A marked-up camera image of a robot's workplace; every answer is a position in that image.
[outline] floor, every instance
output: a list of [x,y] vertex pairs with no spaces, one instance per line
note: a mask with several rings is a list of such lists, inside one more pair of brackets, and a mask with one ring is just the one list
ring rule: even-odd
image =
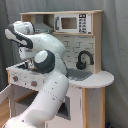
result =
[[9,119],[9,100],[6,99],[0,105],[0,128],[2,128],[3,124]]

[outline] knob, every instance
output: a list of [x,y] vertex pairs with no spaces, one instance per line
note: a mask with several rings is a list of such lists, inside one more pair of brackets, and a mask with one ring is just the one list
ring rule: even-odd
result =
[[31,86],[37,86],[37,82],[36,81],[32,81],[31,82]]
[[13,77],[13,80],[14,80],[14,82],[18,81],[18,77],[17,76],[14,76]]

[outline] toy kitchen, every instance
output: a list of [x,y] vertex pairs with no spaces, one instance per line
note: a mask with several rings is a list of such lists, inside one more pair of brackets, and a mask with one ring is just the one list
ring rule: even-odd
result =
[[[114,76],[101,70],[101,17],[102,10],[21,13],[36,34],[50,33],[65,46],[69,89],[56,116],[39,128],[105,128],[105,87]],[[31,105],[45,76],[32,60],[7,71],[9,86],[0,92],[0,103],[8,96],[10,117],[15,117]]]

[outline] backsplash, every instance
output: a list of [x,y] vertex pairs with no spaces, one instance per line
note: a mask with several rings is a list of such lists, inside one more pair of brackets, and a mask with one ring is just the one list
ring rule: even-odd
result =
[[[54,35],[65,45],[65,56],[63,61],[68,68],[76,69],[76,62],[78,62],[78,55],[81,51],[86,50],[94,55],[94,38],[85,36],[62,36]],[[82,62],[86,61],[86,69],[91,72],[94,71],[94,65],[90,65],[90,58],[87,55],[82,55]]]

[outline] black faucet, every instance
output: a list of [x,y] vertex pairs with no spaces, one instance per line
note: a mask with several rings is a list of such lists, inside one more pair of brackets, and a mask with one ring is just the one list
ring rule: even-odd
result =
[[85,63],[82,63],[82,62],[81,62],[81,56],[82,56],[83,54],[87,54],[87,55],[89,56],[89,58],[90,58],[90,64],[91,64],[91,65],[94,64],[93,56],[92,56],[88,51],[85,51],[85,50],[84,50],[84,51],[81,51],[81,52],[79,53],[79,55],[78,55],[78,62],[76,63],[77,69],[80,69],[80,70],[86,68],[86,62],[85,62]]

